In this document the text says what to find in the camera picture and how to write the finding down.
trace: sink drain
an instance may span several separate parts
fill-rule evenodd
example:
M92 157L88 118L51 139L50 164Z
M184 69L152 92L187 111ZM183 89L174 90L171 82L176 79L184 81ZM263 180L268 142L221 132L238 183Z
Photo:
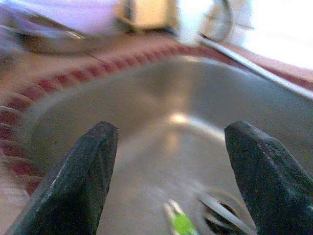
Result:
M233 215L236 216L236 213L234 210L225 203L220 203L225 209L227 209L229 212L231 212ZM215 211L213 211L208 206L204 205L205 212L203 215L203 218L208 225L209 229L212 230L215 234L236 234L238 231L237 227L235 227L232 223L230 223L228 220L226 220L221 215L217 214Z
M210 190L200 196L197 204L196 221L200 234L242 235L245 229L250 230L248 234L255 234L250 229L255 226L245 206L230 194L219 189ZM234 218L238 224L230 222L230 218Z

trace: stainless steel sink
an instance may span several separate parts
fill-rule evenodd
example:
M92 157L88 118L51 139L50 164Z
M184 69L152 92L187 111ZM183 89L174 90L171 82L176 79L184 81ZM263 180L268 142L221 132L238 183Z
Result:
M38 101L25 114L20 138L45 172L97 122L116 125L120 140L98 234L159 235L170 233L165 201L178 201L199 226L197 196L206 192L232 198L229 206L253 225L224 127L250 122L313 173L312 117L312 100L270 80L214 60L177 56Z

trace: drain strainer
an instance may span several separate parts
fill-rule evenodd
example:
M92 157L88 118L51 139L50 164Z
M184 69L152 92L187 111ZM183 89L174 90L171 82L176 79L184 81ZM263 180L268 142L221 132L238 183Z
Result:
M197 228L201 234L256 235L249 213L228 193L211 190L199 196L198 205Z

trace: sink basin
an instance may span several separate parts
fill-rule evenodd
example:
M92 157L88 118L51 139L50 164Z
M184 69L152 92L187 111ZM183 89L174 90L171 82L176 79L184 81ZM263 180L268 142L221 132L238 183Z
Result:
M170 233L164 202L179 202L198 225L198 195L210 191L233 198L253 226L224 127L250 122L278 138L312 174L312 117L310 99L268 79L176 56L46 96L25 113L19 138L44 173L90 127L102 120L116 125L120 140L98 234L159 235Z

